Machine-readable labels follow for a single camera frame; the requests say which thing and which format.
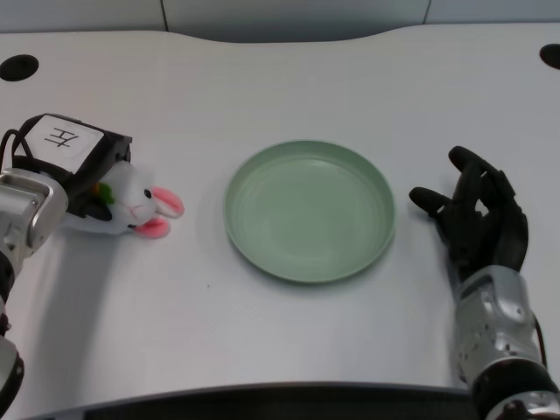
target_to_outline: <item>white plush toy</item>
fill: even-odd
[[[169,221],[157,217],[179,217],[185,211],[181,199],[164,188],[151,186],[149,177],[131,163],[117,162],[95,186],[95,193],[107,204],[109,221],[67,214],[63,224],[70,228],[110,235],[135,232],[161,238],[170,231]]]

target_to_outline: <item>white label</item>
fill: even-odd
[[[96,129],[45,115],[25,140],[34,158],[76,173],[102,137]],[[25,155],[21,144],[16,155]]]

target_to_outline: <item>white table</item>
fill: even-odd
[[[40,62],[29,80],[0,83],[2,131],[53,112],[133,136],[133,162],[154,168],[186,208],[163,240],[60,232],[27,262],[8,303],[26,377],[7,417],[254,382],[452,385],[443,248],[408,192],[451,193],[456,144],[503,169],[518,192],[530,231],[522,273],[560,380],[560,71],[539,59],[555,42],[560,24],[278,45],[162,32],[0,35],[0,60]],[[300,138],[358,151],[394,190],[395,239],[350,281],[266,277],[224,232],[236,167]]]

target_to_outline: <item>round plate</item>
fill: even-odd
[[[371,264],[395,231],[395,202],[364,157],[324,142],[281,143],[251,157],[226,191],[227,234],[254,265],[320,283]]]

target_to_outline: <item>pink bunny ear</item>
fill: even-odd
[[[167,217],[179,217],[185,212],[183,201],[173,192],[160,186],[154,186],[151,192],[156,199],[156,212]]]
[[[137,234],[151,239],[163,238],[169,234],[170,230],[169,221],[161,217],[153,217],[143,225],[134,228]]]

